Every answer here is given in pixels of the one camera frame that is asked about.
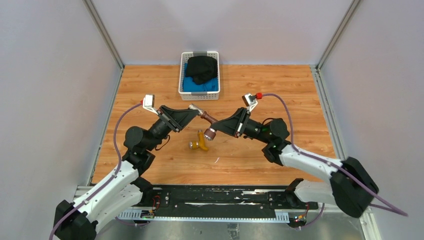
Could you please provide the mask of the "yellow brass faucet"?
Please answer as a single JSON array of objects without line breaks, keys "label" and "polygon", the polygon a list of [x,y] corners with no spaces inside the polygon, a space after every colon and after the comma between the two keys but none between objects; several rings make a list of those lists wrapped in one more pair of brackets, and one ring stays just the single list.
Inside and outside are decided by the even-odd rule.
[{"label": "yellow brass faucet", "polygon": [[206,146],[205,135],[202,130],[197,131],[197,141],[190,141],[188,146],[191,150],[201,149],[202,151],[208,151],[209,148]]}]

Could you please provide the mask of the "silver pipe fitting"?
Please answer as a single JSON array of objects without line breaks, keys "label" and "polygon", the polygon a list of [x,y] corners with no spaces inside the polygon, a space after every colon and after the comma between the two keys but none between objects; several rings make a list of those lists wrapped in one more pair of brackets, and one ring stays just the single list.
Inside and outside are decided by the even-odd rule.
[{"label": "silver pipe fitting", "polygon": [[188,106],[188,108],[189,109],[191,109],[191,110],[196,110],[196,111],[198,111],[198,113],[197,113],[197,115],[198,116],[201,116],[202,114],[203,114],[203,110],[200,108],[200,107],[198,107],[198,106],[196,106],[196,105],[194,105],[194,104],[190,104],[189,106]]}]

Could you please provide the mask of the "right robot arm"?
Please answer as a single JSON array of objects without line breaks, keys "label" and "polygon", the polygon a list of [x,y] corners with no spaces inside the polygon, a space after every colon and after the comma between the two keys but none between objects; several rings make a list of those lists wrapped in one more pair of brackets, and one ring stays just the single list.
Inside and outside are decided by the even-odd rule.
[{"label": "right robot arm", "polygon": [[265,143],[265,158],[280,166],[299,169],[321,182],[295,180],[294,189],[285,195],[294,209],[306,202],[336,205],[345,214],[359,218],[374,199],[379,188],[363,165],[354,157],[345,160],[328,158],[306,151],[287,140],[289,131],[282,118],[261,123],[250,118],[250,112],[240,107],[225,119],[213,120],[210,128],[229,136]]}]

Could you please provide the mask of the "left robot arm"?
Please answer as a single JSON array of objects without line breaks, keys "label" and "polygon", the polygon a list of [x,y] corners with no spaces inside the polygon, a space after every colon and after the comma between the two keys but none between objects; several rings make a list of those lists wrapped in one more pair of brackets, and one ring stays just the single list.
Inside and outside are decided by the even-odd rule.
[{"label": "left robot arm", "polygon": [[55,210],[49,239],[94,240],[98,233],[121,212],[139,204],[150,205],[153,186],[142,174],[151,166],[157,149],[170,132],[180,132],[200,111],[195,108],[172,109],[162,105],[149,110],[158,120],[149,128],[130,127],[125,133],[125,154],[117,153],[113,170],[85,194],[72,202],[63,200]]}]

